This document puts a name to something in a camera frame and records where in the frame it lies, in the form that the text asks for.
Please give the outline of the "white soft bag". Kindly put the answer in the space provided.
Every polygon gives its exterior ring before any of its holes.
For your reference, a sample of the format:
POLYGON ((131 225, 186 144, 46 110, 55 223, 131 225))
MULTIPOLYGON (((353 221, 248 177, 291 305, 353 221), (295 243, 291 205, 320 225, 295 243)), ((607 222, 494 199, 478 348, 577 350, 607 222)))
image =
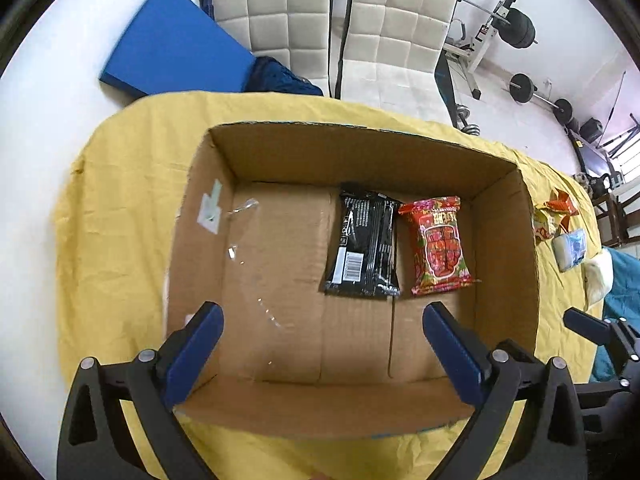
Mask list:
POLYGON ((604 248, 593 258, 582 263, 584 271, 586 304, 597 304, 612 290, 614 282, 613 260, 610 252, 604 248))

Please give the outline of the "blue tissue pack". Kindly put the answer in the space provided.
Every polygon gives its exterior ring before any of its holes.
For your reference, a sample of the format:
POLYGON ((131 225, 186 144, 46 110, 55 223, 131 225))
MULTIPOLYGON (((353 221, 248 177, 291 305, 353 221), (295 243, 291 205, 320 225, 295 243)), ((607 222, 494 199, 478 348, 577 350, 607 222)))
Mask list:
POLYGON ((561 272, 573 269, 584 260, 587 250, 583 229, 556 236, 551 242, 553 255, 561 272))

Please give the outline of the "red snack packet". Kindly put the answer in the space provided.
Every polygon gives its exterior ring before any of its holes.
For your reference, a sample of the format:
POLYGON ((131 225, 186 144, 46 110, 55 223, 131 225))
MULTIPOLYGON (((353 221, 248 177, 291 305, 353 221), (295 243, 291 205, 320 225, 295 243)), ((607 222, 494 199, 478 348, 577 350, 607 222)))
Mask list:
POLYGON ((474 283, 466 264, 458 226, 461 200, 442 196, 415 200, 399 207, 409 223, 413 250, 413 296, 442 294, 474 283))

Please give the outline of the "yellow snack packet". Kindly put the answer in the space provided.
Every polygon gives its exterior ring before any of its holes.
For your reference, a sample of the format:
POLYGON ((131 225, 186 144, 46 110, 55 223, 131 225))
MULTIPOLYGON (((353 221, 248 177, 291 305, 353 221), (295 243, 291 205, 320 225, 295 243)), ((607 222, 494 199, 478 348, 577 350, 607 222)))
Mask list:
POLYGON ((537 205, 532 215, 534 237, 537 243, 553 240, 567 232, 566 212, 562 209, 537 205))

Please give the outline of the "orange snack packet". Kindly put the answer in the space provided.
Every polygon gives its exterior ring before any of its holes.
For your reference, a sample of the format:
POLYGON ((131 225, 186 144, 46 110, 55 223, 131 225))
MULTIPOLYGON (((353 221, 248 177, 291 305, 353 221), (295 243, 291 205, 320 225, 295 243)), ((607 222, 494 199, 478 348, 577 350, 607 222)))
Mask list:
POLYGON ((551 195, 550 200, 544 203, 544 208, 562 214, 565 217, 574 217, 579 214, 579 209, 574 203, 573 197, 559 188, 551 195))

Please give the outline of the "black snack packet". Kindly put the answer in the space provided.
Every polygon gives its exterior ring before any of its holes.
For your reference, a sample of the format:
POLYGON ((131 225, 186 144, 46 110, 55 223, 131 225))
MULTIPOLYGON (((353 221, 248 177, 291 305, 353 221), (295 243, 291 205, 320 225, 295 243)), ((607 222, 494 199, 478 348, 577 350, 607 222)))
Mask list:
POLYGON ((395 223, 400 201, 346 183, 341 188, 340 237, 323 291, 330 295, 395 298, 395 223))

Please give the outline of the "blue blanket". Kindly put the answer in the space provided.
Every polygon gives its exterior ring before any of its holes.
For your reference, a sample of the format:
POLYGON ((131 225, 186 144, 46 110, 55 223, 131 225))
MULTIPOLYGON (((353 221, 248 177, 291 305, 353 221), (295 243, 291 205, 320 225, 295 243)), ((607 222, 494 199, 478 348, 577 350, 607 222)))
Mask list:
MULTIPOLYGON (((635 330, 639 329, 640 315, 640 262, 637 258, 606 248, 612 257, 613 285, 604 297, 604 318, 626 318, 635 330)), ((605 348, 597 348, 589 378, 590 382, 607 382, 613 379, 615 370, 605 348)))

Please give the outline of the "open cardboard box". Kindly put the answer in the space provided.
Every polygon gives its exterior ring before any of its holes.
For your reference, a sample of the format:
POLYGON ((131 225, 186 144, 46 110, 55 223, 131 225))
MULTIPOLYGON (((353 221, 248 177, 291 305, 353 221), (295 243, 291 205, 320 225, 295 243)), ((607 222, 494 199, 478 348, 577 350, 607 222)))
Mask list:
POLYGON ((424 333, 416 274, 488 346, 533 349, 536 245, 521 169, 417 134, 304 122, 210 129, 188 175, 167 326, 206 301, 224 329, 180 410, 287 438, 370 438, 472 412, 424 333))

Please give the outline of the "chrome dumbbell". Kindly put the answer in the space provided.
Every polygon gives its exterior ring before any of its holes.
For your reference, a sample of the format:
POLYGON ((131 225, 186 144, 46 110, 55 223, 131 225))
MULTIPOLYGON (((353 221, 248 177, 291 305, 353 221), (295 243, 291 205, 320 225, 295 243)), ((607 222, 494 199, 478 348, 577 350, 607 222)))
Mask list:
POLYGON ((471 116, 471 111, 469 107, 463 104, 459 104, 457 106, 457 125, 458 129, 463 133, 469 134, 470 136, 479 136, 480 135, 480 127, 475 124, 471 124, 469 122, 469 118, 471 116))

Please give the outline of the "dark blue cloth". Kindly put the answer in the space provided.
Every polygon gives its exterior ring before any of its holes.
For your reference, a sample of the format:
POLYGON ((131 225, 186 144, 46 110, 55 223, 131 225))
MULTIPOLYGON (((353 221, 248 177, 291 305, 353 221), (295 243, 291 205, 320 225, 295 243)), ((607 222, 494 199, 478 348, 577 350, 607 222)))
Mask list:
POLYGON ((323 96, 319 87, 308 79, 295 75, 292 70, 270 56, 256 58, 243 91, 323 96))

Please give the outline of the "barbell on rack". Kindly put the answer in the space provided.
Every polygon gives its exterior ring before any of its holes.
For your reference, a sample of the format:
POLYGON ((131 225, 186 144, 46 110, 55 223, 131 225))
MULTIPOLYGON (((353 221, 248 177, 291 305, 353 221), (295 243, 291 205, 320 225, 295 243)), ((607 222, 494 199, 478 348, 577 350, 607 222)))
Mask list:
POLYGON ((495 29, 500 39, 515 49, 527 49, 536 44, 536 29, 533 21, 510 4, 499 3, 493 11, 471 0, 461 0, 488 15, 486 26, 495 29))

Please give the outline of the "blue foam mat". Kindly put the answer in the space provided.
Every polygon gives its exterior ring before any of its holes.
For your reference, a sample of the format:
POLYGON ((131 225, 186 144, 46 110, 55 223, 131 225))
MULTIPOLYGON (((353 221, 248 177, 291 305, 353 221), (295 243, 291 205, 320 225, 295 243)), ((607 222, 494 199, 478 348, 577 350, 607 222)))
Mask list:
POLYGON ((244 90, 255 57, 192 0, 145 0, 100 81, 134 98, 244 90))

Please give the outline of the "white padded chair right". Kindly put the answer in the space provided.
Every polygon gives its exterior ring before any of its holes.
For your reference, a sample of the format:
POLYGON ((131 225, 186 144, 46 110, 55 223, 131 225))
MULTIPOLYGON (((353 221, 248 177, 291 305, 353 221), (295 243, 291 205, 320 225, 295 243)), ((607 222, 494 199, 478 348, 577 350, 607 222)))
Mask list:
POLYGON ((347 0, 336 97, 451 125, 436 82, 460 0, 347 0))

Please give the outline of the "white padded chair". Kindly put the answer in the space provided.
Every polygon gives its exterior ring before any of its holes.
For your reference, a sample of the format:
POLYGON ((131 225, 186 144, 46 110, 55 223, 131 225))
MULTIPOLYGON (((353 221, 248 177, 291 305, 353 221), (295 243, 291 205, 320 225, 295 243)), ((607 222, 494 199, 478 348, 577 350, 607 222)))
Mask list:
POLYGON ((330 89, 332 0, 213 0, 214 20, 256 56, 330 89))
POLYGON ((347 0, 336 97, 451 125, 436 82, 460 0, 347 0))

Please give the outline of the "white padded chair left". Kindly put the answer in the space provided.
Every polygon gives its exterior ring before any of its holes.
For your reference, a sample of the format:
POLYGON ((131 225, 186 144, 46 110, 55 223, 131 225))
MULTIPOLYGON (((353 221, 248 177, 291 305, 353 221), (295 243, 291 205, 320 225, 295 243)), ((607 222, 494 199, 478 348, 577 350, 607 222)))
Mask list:
POLYGON ((256 56, 330 89, 332 0, 213 0, 214 20, 256 56))

